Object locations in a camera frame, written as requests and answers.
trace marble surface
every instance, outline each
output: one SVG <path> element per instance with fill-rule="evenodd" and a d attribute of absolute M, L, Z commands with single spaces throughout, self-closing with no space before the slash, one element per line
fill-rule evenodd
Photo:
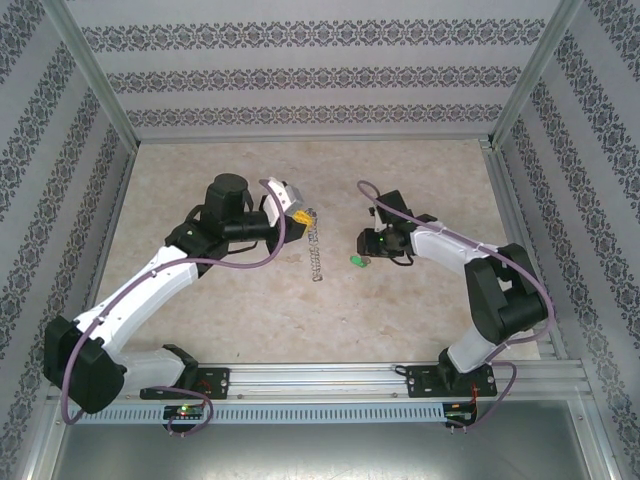
<path fill-rule="evenodd" d="M 131 338 L 125 350 L 175 343 L 200 362 L 391 362 L 436 360 L 470 326 L 462 277 L 435 262 L 401 268 L 351 264 L 372 226 L 359 179 L 399 189 L 415 214 L 487 243 L 505 235 L 477 141 L 296 142 L 142 145 L 102 280 L 103 299 L 136 273 L 223 172 L 275 176 L 297 186 L 318 215 L 322 281 L 313 281 L 306 237 L 270 265 L 213 268 Z M 229 257 L 249 262 L 266 248 Z M 537 359 L 535 344 L 508 357 Z"/>

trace robotic arm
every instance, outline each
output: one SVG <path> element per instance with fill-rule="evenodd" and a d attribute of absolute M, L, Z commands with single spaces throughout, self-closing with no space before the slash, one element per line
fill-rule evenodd
<path fill-rule="evenodd" d="M 413 216 L 398 190 L 380 195 L 377 200 Z M 370 213 L 375 218 L 375 226 L 365 229 L 358 237 L 359 255 L 390 259 L 406 255 L 410 263 L 401 265 L 413 264 L 413 256 L 428 258 L 466 278 L 473 325 L 460 340 L 440 354 L 438 374 L 448 390 L 455 389 L 461 378 L 484 365 L 487 357 L 503 342 L 547 318 L 543 299 L 521 273 L 487 253 L 445 235 L 444 224 L 435 217 L 416 217 L 434 227 L 427 229 L 379 206 L 372 207 Z M 529 257 L 520 245 L 498 248 L 485 244 L 484 247 L 515 262 L 535 277 Z"/>
<path fill-rule="evenodd" d="M 269 187 L 285 213 L 284 242 L 300 239 L 311 218 L 300 208 L 302 199 L 291 185 L 271 178 Z M 165 239 L 153 259 L 131 280 L 101 304 L 78 315 L 72 322 L 52 320 L 45 331 L 44 374 L 61 388 L 73 348 L 94 319 L 113 299 L 130 290 L 142 275 L 151 278 L 124 296 L 103 318 L 82 346 L 71 374 L 69 396 L 87 413 L 96 413 L 118 395 L 137 394 L 155 385 L 191 389 L 198 362 L 175 345 L 155 352 L 124 354 L 131 335 L 172 296 L 202 277 L 211 265 L 178 263 L 156 272 L 160 265 L 187 258 L 220 260 L 254 248 L 264 240 L 273 252 L 280 235 L 279 210 L 272 196 L 264 196 L 257 211 L 247 181 L 222 174 L 209 185 L 203 205 L 195 207 L 185 221 Z M 255 242 L 252 247 L 229 251 L 235 242 Z"/>

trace enclosure wall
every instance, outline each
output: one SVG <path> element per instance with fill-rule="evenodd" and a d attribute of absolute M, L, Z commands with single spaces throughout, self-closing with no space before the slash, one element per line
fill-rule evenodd
<path fill-rule="evenodd" d="M 502 153 L 566 349 L 640 475 L 640 2 L 584 2 Z"/>
<path fill-rule="evenodd" d="M 488 134 L 558 0 L 77 0 L 142 140 Z"/>
<path fill-rule="evenodd" d="M 0 478 L 42 405 L 43 328 L 88 305 L 130 163 L 35 1 L 0 1 Z"/>

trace gray metal floor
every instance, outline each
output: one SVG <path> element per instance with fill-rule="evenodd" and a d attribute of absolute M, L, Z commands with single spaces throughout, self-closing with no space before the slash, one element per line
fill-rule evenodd
<path fill-rule="evenodd" d="M 55 479 L 518 480 L 588 478 L 563 402 L 507 402 L 482 428 L 437 424 L 220 425 L 67 430 Z"/>

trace damask pattern border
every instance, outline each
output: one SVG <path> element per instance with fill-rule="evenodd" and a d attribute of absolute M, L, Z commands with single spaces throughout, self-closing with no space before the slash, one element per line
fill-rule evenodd
<path fill-rule="evenodd" d="M 627 135 L 627 128 L 571 33 L 560 41 L 555 56 L 640 222 L 638 147 Z"/>
<path fill-rule="evenodd" d="M 120 199 L 120 190 L 122 189 L 122 187 L 124 185 L 126 185 L 126 175 L 127 172 L 130 172 L 130 168 L 129 165 L 135 161 L 136 156 L 138 155 L 138 149 L 134 149 L 132 152 L 127 153 L 127 160 L 124 162 L 124 165 L 122 167 L 122 172 L 120 172 L 120 178 L 118 180 L 118 187 L 116 188 L 116 193 L 113 197 L 113 203 L 111 204 L 111 208 L 109 209 L 109 219 L 107 220 L 107 223 L 105 224 L 104 227 L 104 231 L 102 232 L 102 237 L 100 239 L 100 247 L 98 249 L 98 254 L 96 255 L 96 268 L 93 269 L 93 272 L 91 273 L 91 279 L 89 280 L 89 283 L 87 284 L 87 290 L 84 294 L 84 299 L 82 301 L 82 307 L 81 307 L 81 311 L 85 312 L 87 311 L 90 307 L 92 307 L 93 305 L 90 305 L 90 302 L 92 301 L 91 298 L 91 294 L 92 292 L 95 293 L 95 295 L 98 294 L 97 291 L 94 292 L 93 288 L 95 286 L 95 282 L 100 281 L 101 278 L 98 278 L 98 276 L 101 276 L 103 273 L 103 270 L 100 270 L 100 264 L 99 261 L 102 258 L 102 252 L 104 250 L 104 247 L 107 245 L 107 236 L 109 235 L 109 231 L 110 228 L 112 226 L 112 221 L 114 220 L 113 216 L 116 212 L 116 208 L 118 207 L 118 200 Z"/>
<path fill-rule="evenodd" d="M 11 198 L 22 183 L 26 167 L 42 140 L 44 129 L 51 121 L 53 111 L 67 87 L 67 82 L 75 69 L 71 53 L 63 42 L 56 49 L 46 71 L 29 99 L 24 114 L 13 130 L 0 159 L 0 222 L 4 212 L 11 206 Z"/>
<path fill-rule="evenodd" d="M 44 18 L 44 8 L 38 0 L 15 0 L 0 20 L 0 85 L 4 84 L 13 66 L 22 55 L 36 28 Z"/>
<path fill-rule="evenodd" d="M 520 67 L 266 68 L 110 73 L 118 94 L 307 88 L 503 87 L 516 84 Z"/>
<path fill-rule="evenodd" d="M 600 266 L 604 268 L 609 290 L 615 295 L 616 305 L 622 311 L 622 319 L 627 322 L 627 332 L 635 340 L 634 347 L 640 349 L 640 288 L 633 283 L 635 278 L 629 273 L 627 260 L 617 246 L 618 239 L 611 231 L 607 214 L 600 207 L 587 170 L 582 165 L 562 116 L 544 82 L 539 82 L 531 92 L 531 102 L 538 112 L 553 151 L 558 156 L 558 164 L 568 182 L 585 230 L 590 235 Z"/>
<path fill-rule="evenodd" d="M 524 164 L 529 184 L 554 249 L 558 267 L 562 271 L 562 279 L 567 287 L 568 297 L 573 304 L 577 322 L 582 329 L 585 345 L 591 354 L 591 361 L 595 365 L 602 389 L 606 393 L 607 405 L 613 414 L 612 420 L 617 424 L 618 437 L 625 446 L 625 454 L 629 456 L 632 472 L 634 475 L 640 476 L 640 437 L 638 436 L 640 425 L 638 425 L 636 415 L 632 411 L 631 398 L 624 391 L 626 385 L 620 380 L 620 367 L 614 361 L 614 352 L 609 340 L 602 333 L 602 323 L 593 307 L 589 287 L 580 273 L 580 264 L 575 259 L 551 188 L 542 171 L 538 154 L 522 117 L 513 126 L 511 135 Z M 508 163 L 507 170 L 520 209 L 524 214 L 524 207 Z"/>
<path fill-rule="evenodd" d="M 107 130 L 104 143 L 101 146 L 91 178 L 87 184 L 80 209 L 76 214 L 76 221 L 69 235 L 67 248 L 62 255 L 62 262 L 56 274 L 55 282 L 51 287 L 51 293 L 47 298 L 47 306 L 42 312 L 43 317 L 38 324 L 38 331 L 34 336 L 33 344 L 29 351 L 29 359 L 24 365 L 25 371 L 20 376 L 20 389 L 14 393 L 16 400 L 9 408 L 9 420 L 3 425 L 3 434 L 2 437 L 0 437 L 0 478 L 11 478 L 12 470 L 19 458 L 24 435 L 27 431 L 27 422 L 33 412 L 38 391 L 43 380 L 42 359 L 44 330 L 52 318 L 64 312 L 66 301 L 73 286 L 74 277 L 79 268 L 84 248 L 87 245 L 91 224 L 99 205 L 100 196 L 106 184 L 110 167 L 113 164 L 114 154 L 119 143 L 120 139 L 118 134 L 113 126 L 110 126 Z M 120 188 L 124 182 L 128 164 L 132 161 L 132 157 L 133 155 L 128 155 L 122 167 L 118 187 L 109 213 L 109 221 L 105 225 L 102 241 L 99 244 L 100 252 L 105 244 L 106 236 L 109 232 L 109 225 L 117 205 L 118 195 L 120 194 Z"/>
<path fill-rule="evenodd" d="M 11 343 L 11 332 L 22 314 L 26 294 L 31 290 L 35 271 L 40 265 L 42 254 L 49 242 L 58 213 L 62 207 L 69 184 L 82 156 L 82 150 L 98 116 L 100 104 L 93 91 L 84 94 L 76 117 L 69 128 L 67 138 L 62 144 L 55 165 L 38 201 L 33 220 L 27 228 L 23 244 L 18 250 L 18 258 L 13 261 L 14 268 L 9 272 L 3 296 L 0 298 L 0 360 L 5 357 L 5 349 Z"/>
<path fill-rule="evenodd" d="M 640 81 L 640 15 L 635 5 L 629 0 L 589 0 L 588 6 L 634 80 Z"/>
<path fill-rule="evenodd" d="M 372 45 L 534 45 L 543 19 L 334 20 L 84 27 L 96 53 Z"/>
<path fill-rule="evenodd" d="M 493 122 L 502 105 L 328 105 L 127 110 L 134 127 Z"/>

